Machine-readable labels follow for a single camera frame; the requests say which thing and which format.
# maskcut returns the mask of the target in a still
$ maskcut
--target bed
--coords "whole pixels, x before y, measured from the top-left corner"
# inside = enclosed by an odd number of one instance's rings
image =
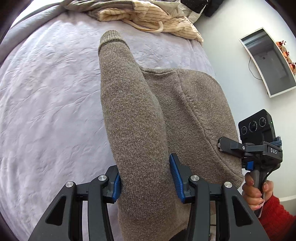
[[[0,213],[19,241],[67,181],[91,181],[114,165],[100,104],[97,49],[103,33],[121,33],[136,61],[215,77],[195,40],[99,22],[61,6],[44,7],[12,27],[0,45]],[[108,206],[122,240],[117,206]],[[87,217],[83,236],[88,240]]]

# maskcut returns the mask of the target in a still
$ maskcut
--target handheld grip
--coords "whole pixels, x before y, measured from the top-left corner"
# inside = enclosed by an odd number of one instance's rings
[[[263,171],[260,172],[259,170],[253,170],[253,171],[250,172],[250,174],[251,174],[251,177],[254,180],[253,187],[258,188],[262,193],[262,198],[265,199],[265,193],[263,193],[262,188],[263,188],[264,178],[265,178],[267,173],[263,172]],[[255,215],[258,218],[261,217],[262,209],[263,209],[263,206],[260,209],[254,211]]]

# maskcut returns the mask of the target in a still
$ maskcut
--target drawstring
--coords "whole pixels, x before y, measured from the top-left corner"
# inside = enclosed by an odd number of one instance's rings
[[[122,19],[121,21],[123,21],[124,23],[127,23],[131,26],[133,26],[134,28],[144,31],[144,32],[149,32],[149,33],[161,33],[163,31],[163,23],[162,21],[158,21],[158,25],[159,25],[159,29],[149,29],[149,28],[145,28],[145,27],[141,27],[137,24],[135,24],[134,22],[130,21],[130,20],[126,20],[126,19]]]

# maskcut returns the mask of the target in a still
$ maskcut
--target person's hand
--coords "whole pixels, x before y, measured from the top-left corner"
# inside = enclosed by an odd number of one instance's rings
[[[253,187],[254,180],[251,177],[249,172],[244,176],[244,179],[246,183],[242,186],[242,189],[243,189],[242,196],[247,201],[247,203],[249,204],[250,208],[253,211],[258,210],[272,196],[272,193],[274,190],[274,183],[272,181],[267,180],[263,184],[263,192],[265,193],[265,199],[263,200],[261,198],[262,194],[260,190],[258,188]]]

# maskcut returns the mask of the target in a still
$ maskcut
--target wall-mounted tv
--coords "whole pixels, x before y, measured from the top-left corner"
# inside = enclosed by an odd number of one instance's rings
[[[264,28],[242,39],[253,59],[269,97],[274,97],[296,88],[296,79],[282,51]]]

